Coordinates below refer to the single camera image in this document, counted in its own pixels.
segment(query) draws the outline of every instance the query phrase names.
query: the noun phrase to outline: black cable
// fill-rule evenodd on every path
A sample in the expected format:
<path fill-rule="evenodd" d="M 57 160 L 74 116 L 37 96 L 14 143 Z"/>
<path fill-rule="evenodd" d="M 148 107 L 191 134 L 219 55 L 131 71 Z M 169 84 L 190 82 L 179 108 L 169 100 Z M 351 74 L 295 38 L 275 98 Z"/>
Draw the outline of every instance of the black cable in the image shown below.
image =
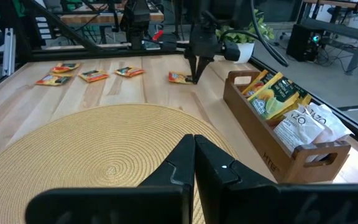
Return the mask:
<path fill-rule="evenodd" d="M 81 30 L 82 36 L 85 37 L 86 39 L 89 39 L 88 36 L 85 34 L 84 29 Z"/>
<path fill-rule="evenodd" d="M 91 36 L 93 42 L 97 42 L 98 38 L 96 37 L 96 39 L 93 37 L 93 35 L 91 34 L 90 28 L 89 27 L 84 27 L 85 31 L 87 31 L 89 33 L 89 35 Z"/>
<path fill-rule="evenodd" d="M 289 60 L 291 60 L 291 61 L 293 61 L 293 62 L 296 62 L 295 58 L 293 58 L 293 59 L 290 58 L 290 57 L 292 57 L 292 56 L 289 56 L 288 54 L 286 54 L 286 56 L 287 56 L 287 58 L 288 58 Z"/>
<path fill-rule="evenodd" d="M 284 67 L 288 66 L 288 62 L 285 60 L 285 58 L 280 55 L 279 52 L 276 51 L 276 49 L 274 49 L 274 47 L 270 46 L 265 39 L 262 37 L 262 34 L 260 33 L 260 30 L 258 28 L 258 22 L 256 21 L 256 17 L 255 17 L 255 6 L 254 6 L 254 2 L 255 0 L 250 0 L 250 13 L 251 13 L 251 18 L 252 18 L 252 23 L 254 24 L 254 29 L 256 31 L 257 36 L 259 37 L 259 41 L 262 43 L 262 45 L 266 48 L 266 50 L 269 52 L 269 54 L 276 60 L 278 61 L 281 65 L 283 65 Z"/>
<path fill-rule="evenodd" d="M 164 12 L 165 12 L 165 7 L 164 7 L 163 4 L 154 4 L 154 6 L 155 6 L 157 9 L 159 9 L 159 10 L 162 12 L 162 14 L 164 14 Z"/>
<path fill-rule="evenodd" d="M 351 71 L 353 71 L 353 70 L 355 70 L 355 69 L 357 69 L 358 68 L 358 66 L 356 66 L 356 67 L 354 67 L 354 68 L 352 68 L 352 69 L 349 69 L 349 70 L 345 70 L 345 68 L 343 67 L 343 63 L 342 63 L 342 60 L 340 59 L 340 58 L 335 58 L 335 60 L 336 59 L 338 59 L 339 60 L 339 62 L 341 63 L 341 67 L 342 67 L 342 70 L 346 73 L 346 72 L 351 72 Z"/>
<path fill-rule="evenodd" d="M 92 17 L 88 22 L 86 22 L 86 24 L 82 25 L 80 28 L 74 30 L 75 32 L 76 31 L 79 31 L 79 30 L 82 30 L 84 29 L 84 27 L 86 27 L 90 22 L 92 22 L 92 20 L 96 19 L 97 17 L 99 16 L 99 14 L 96 14 L 94 17 Z"/>
<path fill-rule="evenodd" d="M 345 21 L 345 19 L 346 19 L 346 16 L 348 15 L 348 13 L 350 12 L 350 10 L 348 9 L 348 10 L 346 10 L 346 12 L 345 12 L 345 16 L 343 17 L 343 19 L 342 19 L 342 22 L 340 23 L 340 24 L 343 24 L 343 22 Z"/>
<path fill-rule="evenodd" d="M 327 55 L 327 56 L 324 56 L 324 55 L 322 55 L 320 52 L 318 52 L 318 55 L 317 55 L 317 58 L 316 58 L 317 63 L 315 62 L 315 63 L 318 64 L 318 65 L 324 65 L 325 63 L 329 62 L 329 54 L 328 54 L 327 50 L 326 50 L 326 49 L 321 49 L 321 50 L 323 50 L 324 52 L 326 52 L 326 55 Z M 325 62 L 320 62 L 320 60 L 319 60 L 319 55 L 320 55 L 320 54 L 321 54 L 321 56 L 323 56 L 323 58 L 326 59 Z"/>
<path fill-rule="evenodd" d="M 266 50 L 269 52 L 269 54 L 276 60 L 278 61 L 281 65 L 283 65 L 284 67 L 288 66 L 288 62 L 285 60 L 285 58 L 279 53 L 277 52 L 277 50 L 272 47 L 270 44 L 268 44 L 265 39 L 262 37 L 262 34 L 259 31 L 258 28 L 258 22 L 256 21 L 256 17 L 255 17 L 255 6 L 254 6 L 254 1 L 255 0 L 251 0 L 250 2 L 250 13 L 251 13 L 251 18 L 252 18 L 252 24 L 254 25 L 254 29 L 257 35 L 255 34 L 251 34 L 250 32 L 247 32 L 245 30 L 227 30 L 225 32 L 223 32 L 223 34 L 221 35 L 221 38 L 219 39 L 219 41 L 223 41 L 223 38 L 225 35 L 229 34 L 229 33 L 239 33 L 239 34 L 245 34 L 245 35 L 249 35 L 257 40 L 259 40 L 262 45 L 266 48 Z"/>
<path fill-rule="evenodd" d="M 94 17 L 92 17 L 88 22 L 86 22 L 86 24 L 82 25 L 80 28 L 74 30 L 74 31 L 79 31 L 81 29 L 84 29 L 84 27 L 86 27 L 90 22 L 92 22 L 94 19 L 96 19 L 98 16 L 100 16 L 100 14 L 96 14 L 94 15 Z"/>
<path fill-rule="evenodd" d="M 287 49 L 286 47 L 282 46 L 280 43 L 278 43 L 277 47 L 280 47 L 280 48 L 283 49 L 283 50 L 286 50 L 286 49 Z"/>
<path fill-rule="evenodd" d="M 251 34 L 250 32 L 246 31 L 246 30 L 227 30 L 225 32 L 223 32 L 223 34 L 221 35 L 221 38 L 219 39 L 219 41 L 223 41 L 223 37 L 225 35 L 228 35 L 230 33 L 238 33 L 238 34 L 245 34 L 248 35 L 252 38 L 255 38 L 257 40 L 260 41 L 259 37 L 256 36 L 255 34 Z M 283 56 L 273 47 L 271 46 L 269 43 L 266 43 L 266 50 L 271 54 L 271 56 L 278 61 L 280 64 L 282 64 L 283 66 L 287 67 L 288 66 L 288 62 L 285 60 L 285 58 L 283 58 Z"/>
<path fill-rule="evenodd" d="M 93 29 L 94 27 L 92 27 L 92 32 L 93 32 L 93 35 L 94 35 L 94 37 L 96 38 L 96 40 L 98 39 L 98 35 L 97 35 L 97 33 L 96 33 L 96 31 Z"/>
<path fill-rule="evenodd" d="M 181 2 L 181 15 L 180 15 L 180 32 L 181 32 L 181 39 L 185 41 L 185 36 L 183 35 L 183 7 L 184 7 L 184 0 Z"/>
<path fill-rule="evenodd" d="M 324 65 L 325 63 L 328 63 L 329 62 L 329 57 L 328 57 L 328 60 L 326 61 L 326 62 L 324 62 L 324 63 L 318 63 L 318 65 L 320 65 L 320 66 L 322 66 L 322 67 L 330 67 L 335 61 L 336 61 L 336 59 L 339 59 L 339 55 L 341 54 L 343 52 L 343 50 L 341 50 L 335 57 L 334 57 L 334 59 L 333 59 L 333 61 L 329 64 L 329 65 Z"/>

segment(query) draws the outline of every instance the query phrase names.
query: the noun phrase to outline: green tea packet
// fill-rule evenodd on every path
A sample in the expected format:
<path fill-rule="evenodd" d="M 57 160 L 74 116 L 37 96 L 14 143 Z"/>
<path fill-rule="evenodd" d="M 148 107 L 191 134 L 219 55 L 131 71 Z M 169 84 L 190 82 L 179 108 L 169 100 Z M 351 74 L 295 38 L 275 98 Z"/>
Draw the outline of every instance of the green tea packet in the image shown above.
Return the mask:
<path fill-rule="evenodd" d="M 299 93 L 298 99 L 296 99 L 296 101 L 292 105 L 285 108 L 283 111 L 279 112 L 271 119 L 285 119 L 284 114 L 286 112 L 298 109 L 299 105 L 307 106 L 310 103 L 311 95 L 306 90 L 304 90 L 300 86 L 298 86 L 297 84 L 292 83 L 292 82 L 291 82 L 291 84 Z"/>
<path fill-rule="evenodd" d="M 245 88 L 244 91 L 242 91 L 242 94 L 245 97 L 252 96 L 259 89 L 261 89 L 267 82 L 269 82 L 273 77 L 274 77 L 273 74 L 269 73 L 267 70 L 263 70 L 262 72 L 259 73 L 256 79 L 251 84 L 249 84 L 249 86 Z"/>
<path fill-rule="evenodd" d="M 294 104 L 298 97 L 299 93 L 291 84 L 291 81 L 279 72 L 249 97 L 248 101 L 261 117 L 270 119 Z"/>

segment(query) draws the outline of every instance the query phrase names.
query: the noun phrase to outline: potted plant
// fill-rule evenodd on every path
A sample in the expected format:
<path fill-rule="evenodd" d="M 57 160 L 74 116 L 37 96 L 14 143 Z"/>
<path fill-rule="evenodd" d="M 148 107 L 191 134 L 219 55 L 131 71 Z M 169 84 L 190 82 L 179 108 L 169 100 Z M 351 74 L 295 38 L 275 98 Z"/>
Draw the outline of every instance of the potted plant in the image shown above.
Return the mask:
<path fill-rule="evenodd" d="M 273 29 L 264 24 L 263 12 L 259 12 L 257 9 L 255 9 L 254 13 L 257 18 L 258 28 L 260 33 L 262 34 L 262 37 L 266 40 L 274 39 Z M 222 29 L 216 30 L 216 35 L 218 38 L 220 38 L 223 32 L 231 29 L 233 28 L 229 26 L 222 26 Z M 244 30 L 256 35 L 255 27 L 252 22 Z M 234 42 L 239 46 L 240 58 L 234 63 L 248 62 L 248 60 L 251 58 L 252 52 L 254 51 L 255 39 L 253 37 L 250 37 L 245 34 L 230 33 L 225 35 L 223 37 L 223 40 Z"/>

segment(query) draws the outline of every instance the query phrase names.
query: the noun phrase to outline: snack packet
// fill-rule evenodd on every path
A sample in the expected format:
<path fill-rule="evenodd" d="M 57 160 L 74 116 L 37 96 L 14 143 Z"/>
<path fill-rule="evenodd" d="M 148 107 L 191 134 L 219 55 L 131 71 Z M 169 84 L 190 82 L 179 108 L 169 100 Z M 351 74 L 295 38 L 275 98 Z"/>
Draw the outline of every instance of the snack packet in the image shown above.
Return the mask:
<path fill-rule="evenodd" d="M 311 95 L 297 84 L 292 83 L 292 85 L 299 93 L 298 99 L 296 99 L 296 101 L 292 105 L 290 105 L 289 107 L 285 108 L 283 111 L 276 114 L 272 119 L 285 119 L 284 114 L 287 113 L 288 111 L 296 110 L 298 108 L 298 105 L 307 106 L 310 103 Z"/>
<path fill-rule="evenodd" d="M 273 131 L 291 152 L 297 146 L 312 143 L 324 130 L 324 126 L 313 119 L 302 105 L 285 116 L 286 118 Z M 316 156 L 309 156 L 306 162 L 312 162 Z"/>
<path fill-rule="evenodd" d="M 180 72 L 169 72 L 168 81 L 182 84 L 193 84 L 191 75 L 185 75 Z"/>
<path fill-rule="evenodd" d="M 353 134 L 326 105 L 318 106 L 310 103 L 306 109 L 316 121 L 324 126 L 324 131 L 317 136 L 314 143 L 345 141 L 350 134 Z M 327 154 L 318 155 L 314 161 L 320 161 L 326 156 Z"/>
<path fill-rule="evenodd" d="M 78 76 L 83 78 L 87 82 L 94 82 L 109 77 L 109 75 L 106 74 L 104 70 L 93 70 L 89 72 L 84 72 L 79 74 Z"/>
<path fill-rule="evenodd" d="M 242 94 L 245 97 L 252 96 L 273 77 L 274 75 L 270 74 L 267 70 L 263 70 L 263 72 L 260 72 L 256 79 L 251 84 L 249 84 L 249 86 L 245 88 L 245 90 L 242 91 Z"/>
<path fill-rule="evenodd" d="M 68 80 L 70 80 L 71 77 L 60 77 L 56 75 L 46 75 L 43 77 L 43 79 L 36 81 L 35 84 L 38 85 L 51 85 L 51 86 L 58 86 L 63 85 Z"/>
<path fill-rule="evenodd" d="M 74 74 L 69 72 L 78 68 L 80 63 L 58 63 L 50 71 L 50 75 L 57 75 L 61 77 L 72 77 Z"/>
<path fill-rule="evenodd" d="M 125 68 L 117 69 L 115 73 L 125 77 L 134 77 L 135 75 L 140 75 L 144 73 L 144 70 L 135 67 L 125 67 Z"/>
<path fill-rule="evenodd" d="M 290 80 L 278 72 L 261 89 L 250 96 L 248 101 L 261 117 L 270 119 L 292 105 L 298 96 L 299 93 Z"/>

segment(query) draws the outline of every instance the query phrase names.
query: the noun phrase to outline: woven placemat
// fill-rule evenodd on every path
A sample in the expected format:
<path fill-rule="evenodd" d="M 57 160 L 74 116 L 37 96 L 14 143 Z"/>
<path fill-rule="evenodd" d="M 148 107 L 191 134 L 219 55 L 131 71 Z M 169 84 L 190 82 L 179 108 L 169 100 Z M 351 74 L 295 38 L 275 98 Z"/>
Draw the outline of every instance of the woven placemat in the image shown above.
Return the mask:
<path fill-rule="evenodd" d="M 187 133 L 234 155 L 209 124 L 164 106 L 105 106 L 54 121 L 0 154 L 0 223 L 24 223 L 27 203 L 48 189 L 137 186 Z M 197 191 L 193 220 L 204 223 Z"/>

